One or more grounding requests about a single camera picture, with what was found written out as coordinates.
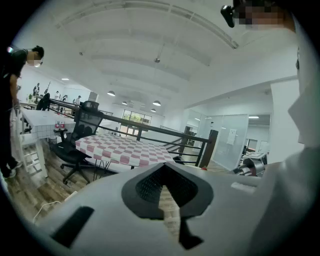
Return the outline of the white tiled table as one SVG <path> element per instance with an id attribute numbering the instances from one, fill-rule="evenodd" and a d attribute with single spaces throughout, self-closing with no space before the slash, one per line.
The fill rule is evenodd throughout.
<path id="1" fill-rule="evenodd" d="M 54 111 L 31 110 L 23 109 L 22 120 L 27 121 L 31 127 L 31 133 L 23 133 L 19 135 L 20 148 L 35 145 L 38 161 L 32 162 L 32 165 L 40 165 L 40 174 L 47 178 L 48 173 L 45 166 L 45 157 L 42 147 L 42 140 L 52 138 L 55 133 L 56 122 L 63 122 L 65 124 L 65 131 L 71 133 L 76 125 L 76 122 L 69 117 L 58 115 Z"/>

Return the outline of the large window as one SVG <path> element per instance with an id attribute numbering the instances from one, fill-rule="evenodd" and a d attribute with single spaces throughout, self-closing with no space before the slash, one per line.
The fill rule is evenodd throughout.
<path id="1" fill-rule="evenodd" d="M 127 109 L 124 110 L 122 118 L 124 120 L 132 121 L 132 122 L 136 122 L 136 123 L 144 124 L 148 126 L 151 124 L 151 120 L 152 120 L 152 116 L 150 115 L 130 111 Z M 139 132 L 139 128 L 131 124 L 122 123 L 120 126 L 120 131 L 124 132 L 126 136 L 137 135 Z"/>

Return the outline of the red white checkered table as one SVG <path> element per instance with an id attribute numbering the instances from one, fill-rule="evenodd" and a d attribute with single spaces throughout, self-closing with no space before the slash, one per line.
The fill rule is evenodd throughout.
<path id="1" fill-rule="evenodd" d="M 96 164 L 105 162 L 135 168 L 175 162 L 163 146 L 112 134 L 80 138 L 75 142 L 75 147 L 89 156 Z"/>

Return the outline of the black mesh office chair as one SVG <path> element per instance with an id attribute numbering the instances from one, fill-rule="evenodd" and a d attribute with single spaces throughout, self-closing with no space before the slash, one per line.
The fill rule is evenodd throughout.
<path id="1" fill-rule="evenodd" d="M 84 137 L 93 136 L 96 134 L 98 127 L 100 126 L 104 114 L 98 110 L 99 104 L 94 101 L 85 101 L 80 106 L 79 110 L 74 116 L 75 126 L 73 132 L 64 138 L 65 132 L 61 129 L 56 131 L 61 137 L 61 142 L 52 144 L 50 149 L 55 155 L 65 163 L 61 164 L 60 168 L 64 167 L 72 168 L 72 170 L 62 179 L 62 182 L 66 185 L 68 179 L 75 173 L 79 174 L 89 184 L 90 180 L 84 174 L 83 168 L 92 169 L 93 166 L 88 164 L 86 158 L 90 158 L 86 153 L 76 149 L 76 141 Z"/>

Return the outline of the person's white shirt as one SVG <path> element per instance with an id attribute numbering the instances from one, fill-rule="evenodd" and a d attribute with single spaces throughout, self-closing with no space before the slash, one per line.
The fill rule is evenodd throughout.
<path id="1" fill-rule="evenodd" d="M 272 188 L 265 211 L 256 226 L 249 256 L 267 256 L 285 242 L 292 242 L 306 226 L 320 198 L 320 57 L 305 29 L 292 13 L 282 27 L 295 32 L 298 42 L 297 77 L 299 97 L 288 109 L 304 146 L 286 160 L 270 164 L 258 188 Z"/>

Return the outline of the black jacket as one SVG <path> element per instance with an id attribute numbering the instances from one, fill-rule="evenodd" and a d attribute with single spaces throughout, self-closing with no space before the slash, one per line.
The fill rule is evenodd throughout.
<path id="1" fill-rule="evenodd" d="M 46 93 L 38 102 L 36 110 L 49 111 L 50 110 L 50 93 Z"/>

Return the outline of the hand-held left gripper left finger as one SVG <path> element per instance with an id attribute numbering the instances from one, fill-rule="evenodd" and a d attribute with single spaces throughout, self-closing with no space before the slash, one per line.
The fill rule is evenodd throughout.
<path id="1" fill-rule="evenodd" d="M 163 221 L 143 219 L 122 199 L 124 184 L 153 164 L 101 178 L 59 204 L 34 228 L 57 256 L 183 256 Z"/>

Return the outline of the white paper notice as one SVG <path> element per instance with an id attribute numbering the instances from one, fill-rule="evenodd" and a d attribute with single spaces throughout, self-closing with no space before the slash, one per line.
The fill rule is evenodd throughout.
<path id="1" fill-rule="evenodd" d="M 226 141 L 226 143 L 227 143 L 228 145 L 234 145 L 237 136 L 238 136 L 238 135 L 237 135 L 237 130 L 236 130 L 236 129 L 230 129 L 230 130 L 229 130 L 229 133 L 228 133 L 228 136 L 227 136 L 227 141 Z"/>

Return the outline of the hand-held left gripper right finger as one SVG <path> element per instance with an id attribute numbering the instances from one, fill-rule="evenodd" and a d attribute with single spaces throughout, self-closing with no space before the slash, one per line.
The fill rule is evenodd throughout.
<path id="1" fill-rule="evenodd" d="M 162 180 L 180 206 L 182 243 L 162 242 L 162 256 L 252 256 L 261 217 L 262 179 L 165 163 Z"/>

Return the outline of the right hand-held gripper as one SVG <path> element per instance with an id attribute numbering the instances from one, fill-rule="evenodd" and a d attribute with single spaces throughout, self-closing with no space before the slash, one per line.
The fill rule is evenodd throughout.
<path id="1" fill-rule="evenodd" d="M 242 164 L 233 170 L 235 175 L 262 177 L 267 165 L 265 152 L 250 152 L 242 157 Z"/>

